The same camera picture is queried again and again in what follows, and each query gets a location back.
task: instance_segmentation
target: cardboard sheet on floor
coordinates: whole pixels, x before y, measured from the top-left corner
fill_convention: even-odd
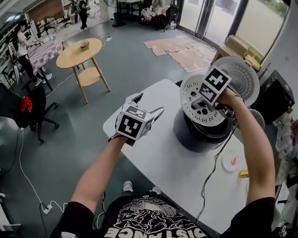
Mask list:
[[[202,53],[196,49],[171,52],[169,55],[187,72],[194,72],[210,66],[210,60],[205,60]]]
[[[178,38],[151,40],[144,42],[147,48],[152,49],[153,54],[156,56],[165,55],[168,52],[175,52],[187,49],[187,45],[180,41]]]
[[[169,54],[188,73],[207,68],[216,51],[207,44],[187,36],[144,42],[156,56]]]

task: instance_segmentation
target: gray floor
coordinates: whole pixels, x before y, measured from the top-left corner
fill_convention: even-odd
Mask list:
[[[48,104],[53,101],[60,104],[59,108],[48,115],[60,124],[60,128],[54,131],[52,124],[44,123],[43,145],[37,140],[36,132],[29,128],[25,130],[22,168],[45,204],[49,204],[51,200],[60,205],[69,201],[78,179],[107,143],[108,138],[102,130],[103,123],[124,103],[127,96],[164,78],[176,82],[193,74],[187,74],[168,55],[156,57],[143,44],[144,41],[184,33],[179,30],[163,33],[162,30],[156,31],[136,23],[129,23],[115,30],[111,23],[106,22],[85,30],[67,41],[67,44],[72,44],[84,38],[111,33],[112,40],[95,57],[111,92],[106,92],[101,81],[86,87],[85,93],[89,100],[86,105],[72,76],[47,99]],[[47,72],[53,73],[50,80],[53,87],[72,74],[70,69],[59,69],[55,62],[56,59],[53,59],[46,64]],[[92,66],[92,62],[88,62],[86,66]],[[12,120],[0,120],[1,168],[7,169],[11,165],[16,134],[17,127]],[[152,187],[150,181],[127,158],[122,157],[107,189],[106,207],[121,194],[122,184],[126,180],[131,180],[138,192],[145,192]],[[20,170],[18,157],[10,173],[4,176],[0,188],[6,194],[4,207],[12,222],[22,224],[22,236],[42,237],[44,230],[39,214],[39,201]],[[61,211],[56,206],[44,216],[48,233],[60,216]]]

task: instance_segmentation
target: white plate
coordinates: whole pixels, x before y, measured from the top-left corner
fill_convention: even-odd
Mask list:
[[[237,168],[237,160],[237,153],[232,149],[228,149],[222,153],[223,167],[228,172],[233,172]]]

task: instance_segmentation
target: shelf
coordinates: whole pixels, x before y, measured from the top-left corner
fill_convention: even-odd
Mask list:
[[[78,76],[83,87],[92,85],[100,79],[100,75],[95,67],[86,68]]]

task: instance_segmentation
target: round wooden table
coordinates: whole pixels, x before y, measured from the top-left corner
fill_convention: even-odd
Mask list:
[[[94,56],[101,50],[102,42],[99,39],[87,39],[89,41],[89,47],[85,49],[80,48],[81,42],[78,41],[72,44],[70,47],[67,47],[58,57],[57,66],[59,68],[72,68],[74,71],[75,78],[78,82],[79,88],[83,97],[88,103],[87,97],[84,93],[83,87],[89,86],[97,82],[100,78],[107,87],[108,91],[110,88],[106,82],[102,71],[98,67]],[[84,62],[91,59],[95,67],[85,68]],[[83,71],[78,75],[76,71],[76,66],[82,65]]]

